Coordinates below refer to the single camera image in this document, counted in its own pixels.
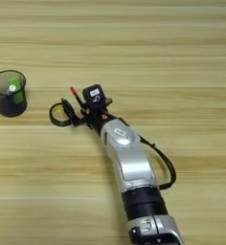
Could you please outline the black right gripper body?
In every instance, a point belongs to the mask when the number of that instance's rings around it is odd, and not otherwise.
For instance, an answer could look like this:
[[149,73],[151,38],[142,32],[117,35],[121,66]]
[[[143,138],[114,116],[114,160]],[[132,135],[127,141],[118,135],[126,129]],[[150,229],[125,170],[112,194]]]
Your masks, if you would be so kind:
[[106,123],[116,119],[116,116],[111,115],[107,110],[107,106],[112,102],[111,98],[106,98],[97,102],[90,100],[85,104],[86,123],[98,134]]

